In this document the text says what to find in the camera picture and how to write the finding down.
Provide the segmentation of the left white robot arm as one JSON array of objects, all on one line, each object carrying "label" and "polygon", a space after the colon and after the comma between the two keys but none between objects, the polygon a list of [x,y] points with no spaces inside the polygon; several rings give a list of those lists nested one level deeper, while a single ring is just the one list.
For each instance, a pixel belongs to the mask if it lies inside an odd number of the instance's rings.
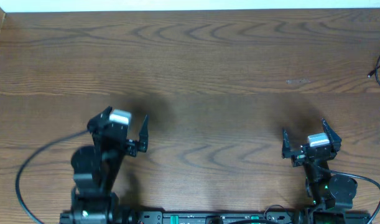
[{"label": "left white robot arm", "polygon": [[83,146],[72,155],[72,205],[60,214],[60,223],[138,222],[134,209],[120,205],[112,192],[124,157],[147,152],[149,145],[149,117],[144,118],[138,140],[127,138],[131,118],[131,113],[109,106],[89,120],[87,130],[94,145]]}]

